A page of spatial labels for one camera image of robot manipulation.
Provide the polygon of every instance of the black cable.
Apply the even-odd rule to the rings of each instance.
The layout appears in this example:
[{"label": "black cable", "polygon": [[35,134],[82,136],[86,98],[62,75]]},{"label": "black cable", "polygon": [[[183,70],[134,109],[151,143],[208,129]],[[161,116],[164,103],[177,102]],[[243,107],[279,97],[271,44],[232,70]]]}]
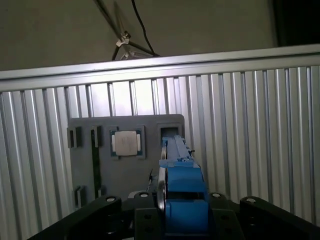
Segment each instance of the black cable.
[{"label": "black cable", "polygon": [[152,48],[152,46],[151,46],[151,44],[150,44],[150,42],[149,42],[149,40],[148,40],[145,25],[144,25],[144,23],[142,22],[142,20],[141,20],[141,18],[140,18],[140,15],[139,15],[139,12],[138,12],[138,10],[137,10],[137,6],[136,6],[135,0],[131,0],[131,3],[132,3],[132,6],[133,6],[133,9],[134,9],[134,13],[135,13],[135,15],[136,15],[136,18],[138,19],[138,21],[139,21],[139,23],[140,23],[140,25],[141,25],[144,39],[145,39],[146,43],[148,44],[148,46],[149,46],[149,48],[150,48],[150,50],[151,50],[151,52],[152,52],[152,55],[155,55],[155,51],[154,51],[154,49]]},{"label": "black cable", "polygon": [[109,16],[109,13],[107,11],[107,8],[105,6],[105,4],[101,1],[101,0],[93,0],[96,4],[96,6],[98,7],[98,9],[100,10],[100,12],[102,13],[104,19],[108,22],[108,24],[110,25],[110,27],[112,28],[114,34],[116,35],[116,37],[121,40],[122,36],[121,33],[118,31],[114,21],[112,20],[112,18]]}]

